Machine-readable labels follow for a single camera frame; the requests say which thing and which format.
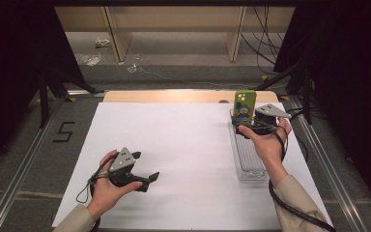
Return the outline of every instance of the white paper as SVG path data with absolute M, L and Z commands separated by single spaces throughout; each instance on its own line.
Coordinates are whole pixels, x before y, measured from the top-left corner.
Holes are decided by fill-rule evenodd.
M 274 105 L 283 109 L 280 103 Z M 229 103 L 100 103 L 53 226 L 78 204 L 75 197 L 100 159 L 127 147 L 142 153 L 131 171 L 134 175 L 148 177 L 157 171 L 160 175 L 148 192 L 124 196 L 101 217 L 101 228 L 279 229 L 266 185 L 237 178 L 227 128 L 232 107 Z M 327 216 L 293 132 L 284 164 Z

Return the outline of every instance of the black cable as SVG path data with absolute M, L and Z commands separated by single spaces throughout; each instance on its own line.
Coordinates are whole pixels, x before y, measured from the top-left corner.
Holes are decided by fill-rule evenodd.
M 249 46 L 249 48 L 251 48 L 257 55 L 260 55 L 262 58 L 266 59 L 268 62 L 270 62 L 271 64 L 275 65 L 275 62 L 273 62 L 272 60 L 270 60 L 269 58 L 267 58 L 264 54 L 262 54 L 259 50 L 255 49 L 246 39 L 245 37 L 243 36 L 243 34 L 241 34 L 243 40 L 245 41 L 245 43 Z
M 262 23 L 262 20 L 261 20 L 261 18 L 260 18 L 260 16 L 258 15 L 258 12 L 257 12 L 257 10 L 256 10 L 256 8 L 254 7 L 254 12 L 255 12 L 255 14 L 257 15 L 257 18 L 258 18 L 258 21 L 260 22 L 260 24 L 261 24 L 261 28 L 263 29 L 263 37 L 261 38 L 261 43 L 263 42 L 262 40 L 263 40 L 263 38 L 264 38 L 264 34 L 267 36 L 267 39 L 268 39 L 268 42 L 269 42 L 269 44 L 271 44 L 272 46 L 274 46 L 273 45 L 273 43 L 272 43 L 272 40 L 271 40 L 271 38 L 270 38 L 270 35 L 268 34 L 268 14 L 269 14 L 269 11 L 270 11 L 270 7 L 265 7 L 264 8 L 264 14 L 265 14 L 265 24 L 263 24 Z M 271 46 L 270 46 L 270 50 L 271 50 L 271 53 L 272 53 L 272 56 L 273 56 L 273 58 L 274 59 L 276 59 L 276 57 L 275 57 L 275 55 L 273 54 L 273 51 L 272 51 L 272 48 L 271 48 Z
M 79 198 L 79 195 L 85 190 L 85 189 L 87 189 L 87 191 L 89 191 L 89 187 L 91 187 L 91 186 L 94 186 L 95 185 L 95 183 L 96 183 L 96 180 L 97 180 L 97 178 L 98 178 L 98 175 L 99 175 L 99 173 L 101 172 L 101 170 L 104 168 L 104 166 L 110 161 L 110 160 L 113 160 L 113 159 L 116 159 L 117 158 L 117 156 L 119 155 L 119 153 L 117 153 L 117 154 L 115 154 L 115 155 L 113 155 L 113 156 L 110 156 L 109 158 L 107 158 L 107 160 L 104 162 L 104 163 L 102 163 L 101 165 L 100 165 L 100 167 L 98 168 L 98 170 L 92 175 L 92 177 L 87 181 L 87 185 L 86 185 L 86 187 L 76 196 L 76 201 L 77 202 L 79 202 L 79 203 L 82 203 L 82 204 L 84 204 L 84 203 L 86 203 L 87 202 L 87 200 L 88 200 L 88 198 L 89 198 L 89 192 L 87 192 L 87 194 L 86 194 L 86 200 L 85 201 L 80 201 L 80 200 L 78 200 L 78 198 Z
M 300 138 L 297 135 L 295 135 L 295 137 L 297 138 L 297 141 L 299 141 L 300 144 L 302 145 L 303 150 L 305 150 L 304 158 L 305 158 L 305 162 L 308 162 L 309 152 L 308 152 L 308 149 L 306 148 L 305 143 L 302 140 L 300 140 Z
M 285 158 L 285 154 L 286 154 L 286 149 L 284 147 L 284 142 L 282 141 L 282 138 L 279 136 L 279 134 L 274 130 L 272 132 L 273 134 L 275 134 L 276 138 L 278 139 L 279 143 L 281 144 L 281 147 L 282 147 L 282 156 L 281 156 L 281 159 L 284 160 Z M 280 207 L 282 207 L 283 209 L 287 210 L 288 212 L 290 212 L 291 214 L 299 217 L 299 218 L 302 218 L 312 224 L 315 224 L 323 229 L 326 229 L 327 231 L 329 232 L 336 232 L 335 228 L 333 228 L 331 225 L 327 224 L 326 222 L 324 221 L 321 221 L 315 217 L 312 217 L 308 214 L 305 214 L 304 212 L 301 212 L 293 207 L 291 207 L 290 205 L 288 205 L 287 203 L 285 203 L 284 201 L 282 201 L 274 192 L 273 190 L 273 185 L 272 185 L 272 182 L 271 180 L 269 181 L 269 190 L 270 190 L 270 195 L 272 197 L 272 199 L 276 202 L 276 204 L 278 204 Z
M 293 119 L 296 119 L 298 116 L 300 116 L 302 113 L 303 113 L 303 108 L 292 108 L 292 109 L 288 109 L 287 112 L 290 112 L 290 111 L 297 111 L 295 114 L 291 115 L 291 120 Z M 309 108 L 309 111 L 310 112 L 315 112 L 315 111 L 322 111 L 321 108 L 319 107 L 310 107 Z M 322 119 L 322 120 L 327 120 L 328 118 L 326 116 L 318 116 L 318 115 L 315 115 L 315 114 L 311 114 L 313 117 L 315 118 L 319 118 L 319 119 Z
M 270 6 L 267 6 L 267 34 L 268 34 L 268 16 L 269 16 L 269 13 L 270 13 Z M 270 44 L 272 44 L 272 47 L 270 47 L 270 48 L 273 48 L 273 50 L 275 51 L 276 56 L 278 56 L 278 51 L 276 50 L 275 46 L 273 45 L 273 41 L 271 39 L 270 39 Z
M 260 48 L 261 48 L 261 43 L 262 43 L 262 39 L 264 38 L 264 33 L 263 33 L 263 35 L 262 35 L 262 38 L 261 38 L 261 41 L 260 41 L 260 43 L 258 44 L 258 49 L 257 50 L 260 50 Z M 260 66 L 260 63 L 258 62 L 258 53 L 257 53 L 257 67 L 260 69 L 260 71 L 262 71 L 263 73 L 266 73 L 266 74 L 275 74 L 275 73 L 271 73 L 271 72 L 266 72 L 266 71 L 264 71 L 263 69 L 261 69 L 261 66 Z
M 254 36 L 254 38 L 257 39 L 257 41 L 260 41 L 260 39 L 257 36 L 255 36 L 255 33 L 252 32 L 252 36 Z M 280 49 L 279 46 L 276 46 L 276 45 L 273 45 L 273 44 L 269 44 L 269 43 L 265 43 L 265 42 L 262 42 L 262 44 L 272 46 L 273 48 L 276 48 L 276 49 Z
M 279 33 L 276 33 L 276 35 L 278 35 L 279 39 L 281 39 L 281 41 L 283 42 L 284 39 L 282 39 L 281 35 L 279 35 Z

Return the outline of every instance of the metal bar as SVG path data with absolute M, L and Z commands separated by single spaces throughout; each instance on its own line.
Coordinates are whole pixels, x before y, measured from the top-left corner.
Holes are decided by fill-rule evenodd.
M 293 108 L 301 108 L 300 101 L 296 97 L 292 97 L 292 105 Z M 318 162 L 321 164 L 330 187 L 332 188 L 332 191 L 335 194 L 336 199 L 338 200 L 338 203 L 341 206 L 352 230 L 367 231 L 366 225 L 360 216 L 357 206 L 354 204 L 351 196 L 346 191 L 312 125 L 308 125 L 306 123 L 306 119 L 302 115 L 299 116 L 299 119 L 300 124 L 305 131 L 306 137 L 308 138 L 312 149 L 315 151 Z
M 282 6 L 290 7 L 297 6 L 298 4 L 325 4 L 332 0 L 36 0 L 36 1 L 19 1 L 15 2 L 16 5 L 26 6 L 51 6 L 51 7 L 95 7 L 95 6 Z
M 79 98 L 79 97 L 88 97 L 88 98 L 104 98 L 106 92 L 105 90 L 103 93 L 91 94 L 86 90 L 69 90 L 68 94 L 66 95 L 67 98 Z
M 47 98 L 46 81 L 44 73 L 42 72 L 39 76 L 39 96 L 41 98 L 41 125 L 43 128 L 49 118 L 49 103 Z
M 35 160 L 35 157 L 37 156 L 39 150 L 43 145 L 44 138 L 46 137 L 47 132 L 50 129 L 51 122 L 53 121 L 53 118 L 55 117 L 62 102 L 63 101 L 61 99 L 55 101 L 52 107 L 53 112 L 49 116 L 47 123 L 45 124 L 44 128 L 39 129 L 38 134 L 36 135 L 32 145 L 30 146 L 25 158 L 23 159 L 22 163 L 20 164 L 19 168 L 14 174 L 11 183 L 5 190 L 5 193 L 0 200 L 0 227 L 2 226 L 5 217 L 7 216 L 9 210 L 11 209 L 14 203 L 14 199 L 20 187 L 22 186 L 23 181 L 26 178 L 26 175 L 29 172 L 29 169 L 31 168 L 33 161 Z

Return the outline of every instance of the floor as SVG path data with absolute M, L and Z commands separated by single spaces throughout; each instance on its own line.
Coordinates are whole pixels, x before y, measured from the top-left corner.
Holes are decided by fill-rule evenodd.
M 104 90 L 130 89 L 243 89 L 263 83 L 263 78 L 273 76 L 272 63 L 258 58 L 255 52 L 242 40 L 238 60 L 230 62 L 221 33 L 135 33 L 124 62 L 117 62 L 110 47 L 95 48 L 96 39 L 109 40 L 106 33 L 68 33 L 71 47 L 88 84 Z M 252 34 L 244 34 L 249 44 L 258 48 L 259 42 Z M 271 34 L 272 43 L 280 46 L 283 34 Z M 268 59 L 274 60 L 270 47 L 259 49 Z M 85 65 L 84 59 L 100 58 L 95 66 Z M 279 96 L 286 95 L 284 79 L 270 88 Z M 69 90 L 79 88 L 66 84 Z M 50 103 L 51 123 L 45 131 L 39 130 L 39 96 L 30 103 L 10 143 L 8 152 L 0 156 L 0 202 L 5 198 L 8 187 L 17 177 L 19 167 L 25 159 L 31 163 L 22 168 L 24 175 L 17 179 L 18 189 L 0 224 L 1 231 L 51 231 L 51 221 L 59 207 L 69 182 L 91 119 L 102 97 L 76 95 L 68 101 L 55 99 Z M 281 101 L 288 110 L 293 101 Z M 318 106 L 317 98 L 312 101 Z M 332 189 L 318 152 L 309 141 L 303 123 L 291 123 L 303 142 L 308 167 L 318 191 L 326 205 L 329 216 L 337 231 L 371 231 L 371 192 L 361 180 L 351 162 L 345 159 L 340 140 L 330 128 L 329 121 L 321 111 L 312 112 L 313 129 L 322 143 L 333 171 L 356 206 L 361 228 L 344 213 L 336 192 Z M 62 127 L 73 131 L 69 142 L 56 143 L 65 139 L 58 133 Z M 36 145 L 37 134 L 42 133 L 41 145 Z

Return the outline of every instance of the person's right hand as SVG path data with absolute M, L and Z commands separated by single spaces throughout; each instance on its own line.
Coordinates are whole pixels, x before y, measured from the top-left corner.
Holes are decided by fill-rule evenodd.
M 107 153 L 100 164 L 104 163 L 109 157 L 115 155 L 117 150 Z M 110 160 L 102 169 L 102 171 L 109 170 L 112 160 Z M 123 187 L 115 187 L 108 178 L 99 178 L 96 181 L 95 192 L 87 209 L 94 220 L 100 218 L 102 214 L 113 208 L 117 201 L 125 194 L 140 188 L 143 185 L 141 182 L 131 182 Z
M 279 118 L 278 126 L 285 129 L 276 127 L 276 132 L 285 143 L 287 135 L 292 130 L 291 125 L 286 119 Z M 282 165 L 282 146 L 275 134 L 258 135 L 252 131 L 252 129 L 245 126 L 239 126 L 239 130 L 254 142 L 255 151 L 266 166 L 272 184 L 276 187 L 278 183 L 288 175 L 288 172 Z
M 276 132 L 281 137 L 282 141 L 286 141 L 287 134 L 292 130 L 291 125 L 285 118 L 278 118 L 279 127 L 276 127 Z M 267 135 L 259 135 L 246 126 L 239 126 L 239 130 L 249 137 L 255 145 L 255 151 L 261 160 L 281 160 L 282 147 L 278 139 L 273 133 Z

